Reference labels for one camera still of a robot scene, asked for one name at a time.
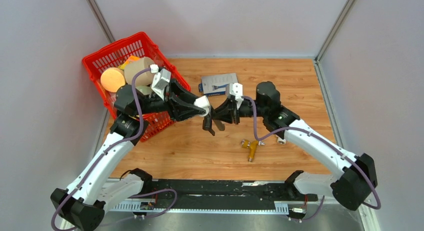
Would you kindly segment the white pvc elbow fitting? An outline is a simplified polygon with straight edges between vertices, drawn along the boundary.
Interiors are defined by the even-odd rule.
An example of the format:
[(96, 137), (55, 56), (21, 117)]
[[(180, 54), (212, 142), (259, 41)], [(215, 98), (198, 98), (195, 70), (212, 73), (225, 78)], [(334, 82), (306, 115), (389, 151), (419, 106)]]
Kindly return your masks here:
[(277, 137), (276, 141), (277, 141), (277, 143), (278, 143), (278, 144), (280, 144), (280, 145), (285, 145), (285, 144), (287, 143), (286, 139), (281, 138), (281, 137), (279, 137), (279, 136)]
[(211, 111), (211, 104), (209, 102), (209, 99), (207, 96), (203, 95), (199, 98), (197, 98), (194, 103), (193, 103), (196, 107), (201, 108), (204, 110), (203, 114), (200, 114), (200, 117), (206, 117), (207, 115), (210, 114)]

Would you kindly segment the dark grey metal faucet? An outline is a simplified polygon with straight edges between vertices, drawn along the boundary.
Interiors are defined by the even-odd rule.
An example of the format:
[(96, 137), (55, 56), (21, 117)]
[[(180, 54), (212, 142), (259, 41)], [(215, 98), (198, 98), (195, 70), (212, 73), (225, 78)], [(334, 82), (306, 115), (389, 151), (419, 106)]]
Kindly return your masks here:
[(217, 127), (219, 131), (225, 131), (225, 125), (222, 123), (222, 121), (218, 119), (213, 119), (213, 115), (211, 113), (207, 114), (202, 123), (202, 129), (204, 131), (209, 132), (212, 136), (216, 135), (216, 132), (213, 130), (213, 124)]

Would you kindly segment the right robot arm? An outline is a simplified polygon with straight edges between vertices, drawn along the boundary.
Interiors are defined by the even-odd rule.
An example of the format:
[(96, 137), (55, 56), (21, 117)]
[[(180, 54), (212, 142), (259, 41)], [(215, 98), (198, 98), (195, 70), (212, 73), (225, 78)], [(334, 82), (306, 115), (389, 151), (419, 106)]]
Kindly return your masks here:
[(226, 86), (226, 100), (212, 112), (212, 119), (238, 124), (241, 118), (253, 119), (257, 141), (277, 135), (303, 149), (323, 164), (330, 174), (295, 171), (287, 180), (286, 196), (299, 200), (304, 194), (333, 197), (351, 211), (365, 205), (382, 207), (374, 159), (367, 153), (348, 151), (311, 128), (299, 115), (283, 106), (281, 94), (271, 81), (259, 83), (255, 99), (243, 94), (240, 83)]

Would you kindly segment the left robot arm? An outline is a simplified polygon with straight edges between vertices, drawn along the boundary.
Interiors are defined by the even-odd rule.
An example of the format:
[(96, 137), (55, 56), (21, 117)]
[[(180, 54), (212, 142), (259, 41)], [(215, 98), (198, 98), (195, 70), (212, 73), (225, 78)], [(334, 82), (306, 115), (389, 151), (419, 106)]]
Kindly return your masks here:
[(138, 144), (149, 125), (144, 114), (167, 112), (173, 121), (204, 117), (212, 122), (213, 108), (206, 96), (197, 96), (175, 79), (166, 81), (150, 95), (134, 84), (126, 84), (116, 92), (114, 106), (119, 111), (101, 148), (86, 168), (66, 188), (55, 189), (51, 202), (54, 216), (71, 224), (72, 230), (97, 229), (116, 205), (128, 198), (154, 196), (152, 177), (136, 168), (122, 180), (104, 187), (119, 162)]

